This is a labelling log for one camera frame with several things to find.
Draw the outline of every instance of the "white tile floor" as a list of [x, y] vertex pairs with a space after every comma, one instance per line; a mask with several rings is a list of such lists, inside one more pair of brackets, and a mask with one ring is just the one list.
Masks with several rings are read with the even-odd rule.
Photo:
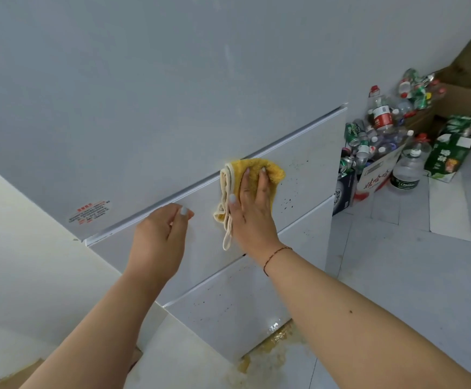
[[[471, 161], [463, 168], [466, 193], [460, 179], [433, 186], [433, 180], [429, 184], [424, 178], [412, 194], [399, 196], [383, 189], [334, 216], [326, 271], [471, 371], [471, 242], [446, 236], [468, 239], [469, 169]], [[432, 194], [441, 200], [432, 200]], [[466, 199], [469, 217], [464, 214]], [[446, 214], [449, 205], [459, 209]], [[293, 332], [269, 353], [262, 348], [252, 351], [247, 371], [241, 373], [168, 316], [126, 388], [337, 388], [296, 329]]]

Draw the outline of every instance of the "bracelet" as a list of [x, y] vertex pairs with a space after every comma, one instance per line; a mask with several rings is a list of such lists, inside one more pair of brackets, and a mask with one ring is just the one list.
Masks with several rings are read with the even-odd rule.
[[265, 265], [263, 266], [263, 272], [265, 272], [266, 277], [269, 277], [269, 275], [266, 273], [266, 265], [268, 264], [268, 262], [275, 256], [275, 254], [277, 254], [279, 251], [282, 251], [282, 250], [285, 250], [285, 249], [293, 250], [291, 247], [284, 246], [284, 247], [279, 248], [277, 251], [275, 251], [275, 252], [270, 256], [270, 258], [268, 258], [268, 260], [266, 261]]

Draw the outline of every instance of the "refrigerator door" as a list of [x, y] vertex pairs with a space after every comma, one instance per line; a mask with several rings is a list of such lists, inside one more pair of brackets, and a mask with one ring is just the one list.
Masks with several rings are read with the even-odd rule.
[[80, 239], [346, 102], [350, 0], [0, 0], [0, 175]]
[[[338, 173], [335, 159], [341, 148], [345, 114], [345, 109], [340, 110], [262, 153], [286, 172], [273, 204], [273, 218], [279, 231], [335, 193]], [[225, 230], [212, 217], [220, 197], [219, 177], [215, 177], [176, 200], [196, 215], [189, 223], [180, 269], [157, 298], [161, 305], [179, 298], [243, 254], [236, 241], [232, 241], [228, 251], [223, 250]], [[123, 271], [137, 223], [91, 244], [91, 248]]]
[[[283, 243], [324, 269], [333, 196], [279, 233]], [[226, 359], [236, 361], [291, 315], [270, 278], [249, 256], [165, 308]]]

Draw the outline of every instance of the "yellow cleaning cloth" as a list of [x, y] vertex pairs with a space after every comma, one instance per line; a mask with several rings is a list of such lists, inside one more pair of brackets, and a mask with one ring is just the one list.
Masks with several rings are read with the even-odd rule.
[[278, 184], [284, 179], [286, 174], [273, 162], [263, 158], [250, 158], [247, 160], [234, 161], [226, 164], [220, 171], [221, 182], [221, 202], [217, 206], [214, 218], [218, 222], [222, 222], [225, 226], [226, 234], [223, 239], [223, 249], [226, 251], [230, 248], [232, 242], [232, 217], [228, 210], [228, 196], [235, 194], [239, 197], [239, 188], [241, 180], [247, 168], [250, 168], [250, 191], [255, 198], [257, 194], [257, 185], [259, 181], [259, 172], [265, 167], [268, 178], [270, 179], [270, 208], [273, 205], [273, 199], [277, 192]]

